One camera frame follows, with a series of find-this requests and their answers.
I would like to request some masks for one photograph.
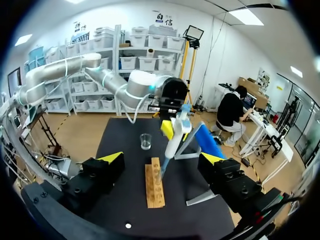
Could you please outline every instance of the yellow tripod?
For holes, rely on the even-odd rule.
[[[187,40],[186,43],[185,43],[185,48],[184,48],[182,67],[181,67],[181,72],[180,72],[180,76],[179,76],[180,79],[182,79],[184,77],[186,61],[187,61],[187,55],[188,55],[188,49],[189,49],[189,41]],[[192,102],[192,98],[191,98],[189,87],[190,87],[190,82],[191,82],[192,75],[194,73],[197,49],[198,49],[197,47],[193,47],[193,54],[192,54],[192,61],[191,61],[191,67],[190,67],[190,72],[189,72],[189,78],[188,78],[188,80],[186,80],[188,94],[187,94],[187,96],[185,97],[185,100],[184,100],[184,104],[186,104],[187,100],[188,100],[188,97],[189,97],[189,101],[191,103],[191,111],[192,112],[195,112],[195,110],[193,108],[193,102]]]

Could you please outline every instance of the ceiling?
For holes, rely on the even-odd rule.
[[[20,36],[33,34],[29,42],[14,47],[12,54],[21,54],[33,40],[48,29],[75,14],[108,4],[137,2],[139,0],[85,0],[72,4],[65,0],[46,0],[29,13],[17,30],[14,43]],[[320,80],[313,65],[313,52],[299,25],[285,9],[283,0],[158,0],[197,9],[213,15],[251,39],[275,64],[279,72],[305,86],[305,90],[320,88]],[[228,11],[248,7],[264,26],[243,25]],[[303,72],[303,78],[291,73],[290,66]]]

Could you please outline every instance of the tripod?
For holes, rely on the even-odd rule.
[[[182,67],[181,67],[181,72],[180,72],[179,78],[182,79],[183,76],[184,76],[185,67],[186,67],[186,60],[187,60],[187,55],[188,55],[188,49],[189,49],[189,46],[190,46],[190,48],[193,48],[193,54],[192,54],[192,61],[191,61],[191,67],[190,67],[190,72],[189,72],[189,78],[186,80],[188,94],[185,97],[184,104],[187,103],[187,100],[188,100],[188,97],[189,97],[189,101],[191,103],[191,111],[195,112],[189,88],[190,88],[191,78],[192,78],[192,75],[194,73],[197,50],[200,47],[200,43],[199,43],[199,40],[194,40],[194,39],[189,38],[189,37],[186,37],[185,39],[186,39],[186,43],[185,43],[184,56],[183,56],[183,60],[182,60]]]

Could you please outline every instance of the glass beaker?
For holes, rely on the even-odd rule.
[[[141,148],[143,150],[149,150],[151,148],[151,135],[148,133],[143,133],[140,135]]]

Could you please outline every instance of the wooden floor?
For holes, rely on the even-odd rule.
[[[44,115],[51,131],[54,133],[58,143],[63,147],[63,154],[70,155],[72,160],[77,163],[81,163],[90,157],[96,155],[98,145],[100,143],[103,132],[110,118],[119,118],[114,113],[80,113],[78,115],[51,113]],[[139,114],[139,118],[151,118],[151,114]],[[191,118],[193,126],[196,126],[200,121],[210,128],[216,122],[216,114],[201,112],[196,113]],[[247,136],[251,136],[256,129],[256,125],[253,122],[246,122]],[[41,126],[37,123],[32,130],[32,136],[35,139],[36,145],[33,146],[35,151],[39,148],[41,151],[48,149],[48,139],[41,130]],[[240,146],[244,146],[243,140],[239,141]],[[304,164],[292,146],[294,151],[293,159],[291,163],[287,164],[274,178],[265,184],[265,190],[268,191],[271,188],[278,188],[282,192],[288,194],[295,188],[301,179],[301,175],[305,170]],[[234,158],[240,162],[239,151],[240,147],[237,144],[234,148],[221,146],[221,150],[228,158]],[[251,163],[254,163],[254,168],[260,179],[263,181],[269,173],[271,173],[284,159],[284,156],[279,153],[275,158],[271,158],[271,152],[265,155],[265,159],[257,160],[259,158],[252,154],[249,156]],[[245,167],[241,165],[241,169],[251,179],[257,181],[255,172],[251,167]],[[290,205],[288,204],[284,210],[276,217],[275,224],[281,225],[287,218]],[[240,216],[232,211],[232,219],[236,225],[240,220]]]

